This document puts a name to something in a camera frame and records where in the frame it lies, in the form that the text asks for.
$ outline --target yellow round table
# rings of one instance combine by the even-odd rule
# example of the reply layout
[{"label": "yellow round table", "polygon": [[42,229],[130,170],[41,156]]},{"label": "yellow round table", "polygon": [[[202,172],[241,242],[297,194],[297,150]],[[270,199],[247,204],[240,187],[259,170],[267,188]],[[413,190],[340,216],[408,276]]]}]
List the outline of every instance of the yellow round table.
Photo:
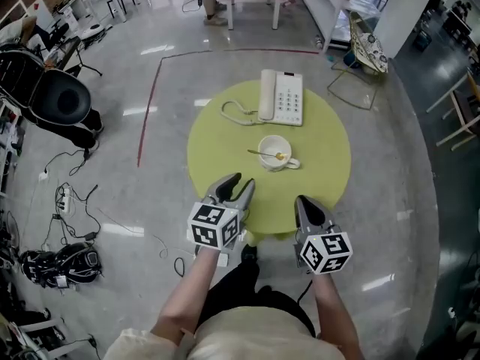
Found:
[{"label": "yellow round table", "polygon": [[[301,127],[243,126],[220,114],[221,105],[228,100],[237,100],[245,109],[258,109],[260,81],[241,82],[211,99],[190,130],[188,171],[200,198],[212,183],[230,173],[242,175],[237,191],[248,179],[255,179],[256,189],[245,221],[251,245],[266,235],[282,239],[296,231],[293,204],[298,195],[314,197],[333,209],[347,186],[351,164],[347,132],[335,111],[320,96],[308,89],[303,95]],[[243,115],[232,103],[226,105],[225,112],[236,119],[257,120],[257,114]],[[260,166],[258,156],[247,149],[257,150],[259,141],[268,135],[288,140],[292,157],[301,162],[300,169],[268,172]]]}]

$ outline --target forearm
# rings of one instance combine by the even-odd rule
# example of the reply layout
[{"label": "forearm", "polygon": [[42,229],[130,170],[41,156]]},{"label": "forearm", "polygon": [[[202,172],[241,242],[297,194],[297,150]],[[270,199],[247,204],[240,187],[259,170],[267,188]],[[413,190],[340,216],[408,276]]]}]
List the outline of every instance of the forearm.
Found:
[{"label": "forearm", "polygon": [[200,250],[190,271],[162,307],[151,333],[178,344],[183,336],[180,329],[195,332],[219,254],[219,250],[210,248]]},{"label": "forearm", "polygon": [[363,359],[353,321],[329,274],[313,276],[321,338],[339,346],[346,360]]}]

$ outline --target pillar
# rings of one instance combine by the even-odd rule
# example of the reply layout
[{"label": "pillar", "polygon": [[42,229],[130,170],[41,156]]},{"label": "pillar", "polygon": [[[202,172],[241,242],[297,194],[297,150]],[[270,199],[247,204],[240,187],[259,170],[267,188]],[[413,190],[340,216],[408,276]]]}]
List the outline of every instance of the pillar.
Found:
[{"label": "pillar", "polygon": [[388,0],[373,33],[388,58],[394,58],[427,6],[428,0]]}]

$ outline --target white cup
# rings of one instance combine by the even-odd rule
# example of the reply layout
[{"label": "white cup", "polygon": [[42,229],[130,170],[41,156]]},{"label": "white cup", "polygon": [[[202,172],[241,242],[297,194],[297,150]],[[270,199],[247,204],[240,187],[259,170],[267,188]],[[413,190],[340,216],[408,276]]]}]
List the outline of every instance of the white cup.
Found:
[{"label": "white cup", "polygon": [[[292,147],[282,137],[277,135],[266,136],[260,140],[258,152],[274,155],[272,157],[262,154],[258,155],[260,164],[268,171],[277,172],[283,168],[297,170],[300,168],[300,161],[292,158]],[[283,155],[282,160],[278,160],[275,155],[280,152]]]}]

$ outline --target gray floor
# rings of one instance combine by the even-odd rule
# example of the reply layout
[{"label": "gray floor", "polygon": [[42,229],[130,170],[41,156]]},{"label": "gray floor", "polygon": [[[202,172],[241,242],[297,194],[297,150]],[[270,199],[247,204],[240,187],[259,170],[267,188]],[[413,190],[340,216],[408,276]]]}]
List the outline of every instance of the gray floor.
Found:
[{"label": "gray floor", "polygon": [[[476,190],[480,172],[479,142],[474,139],[451,152],[450,147],[460,141],[460,137],[436,147],[436,142],[458,129],[458,118],[453,115],[441,120],[442,114],[452,107],[449,98],[433,112],[425,112],[466,73],[468,65],[468,53],[440,28],[438,22],[439,18],[433,16],[428,30],[433,41],[423,53],[411,46],[416,36],[411,34],[394,60],[427,144],[438,202],[439,279],[425,345],[452,324],[448,308],[455,307],[460,318],[464,315],[471,289],[461,287],[458,292],[458,284],[462,278],[467,282],[464,269],[479,243],[480,197]],[[468,92],[469,87],[465,85],[460,90]]]},{"label": "gray floor", "polygon": [[[48,180],[38,182],[38,174],[52,156],[75,148],[67,140],[28,126],[23,155],[9,176],[11,199],[5,203],[19,221],[22,249],[38,249],[45,239],[59,184],[68,181],[80,196],[99,184],[89,207],[102,225],[96,246],[103,263],[103,277],[76,291],[42,289],[18,274],[18,287],[28,305],[48,307],[54,316],[63,317],[69,339],[94,335],[100,355],[122,329],[150,329],[179,281],[173,261],[183,257],[188,267],[192,260],[189,252],[194,247],[186,241],[185,230],[196,196],[185,151],[190,126],[201,110],[194,103],[259,77],[263,68],[274,68],[303,74],[304,87],[328,101],[349,135],[352,173],[334,213],[349,232],[355,254],[334,279],[353,316],[364,354],[368,359],[394,358],[405,344],[415,351],[431,307],[432,273],[437,272],[437,212],[425,144],[408,97],[398,94],[401,86],[398,82],[387,85],[367,112],[328,95],[326,86],[337,72],[330,70],[331,62],[323,55],[221,52],[243,47],[313,50],[317,30],[301,2],[282,9],[277,31],[270,29],[271,7],[237,4],[235,30],[228,31],[205,27],[201,10],[182,13],[182,3],[187,1],[142,0],[138,8],[127,4],[128,21],[121,24],[115,19],[105,39],[82,54],[86,64],[104,72],[99,77],[82,70],[79,78],[91,90],[105,131],[100,148],[75,176],[68,177],[68,171],[81,157],[60,157],[50,167]],[[100,7],[108,15],[106,3]],[[163,63],[152,101],[155,111],[148,117],[137,168],[145,107],[160,58],[201,50],[214,52]],[[349,76],[339,80],[337,89],[355,93],[360,100],[371,95]],[[426,194],[424,198],[419,198],[420,193]],[[418,233],[432,218],[429,233]],[[95,228],[80,204],[70,221],[79,233]],[[137,233],[119,224],[136,228]],[[59,225],[54,224],[50,249],[61,247],[61,236]],[[162,245],[154,236],[168,246],[168,258],[159,257]],[[296,268],[292,243],[292,239],[267,240],[259,246],[258,285],[271,284],[297,299],[309,277]],[[239,262],[241,246],[237,244],[230,254],[229,266],[218,269],[215,281]],[[302,305],[318,329],[311,293]],[[95,354],[85,348],[71,357],[93,359]]]}]

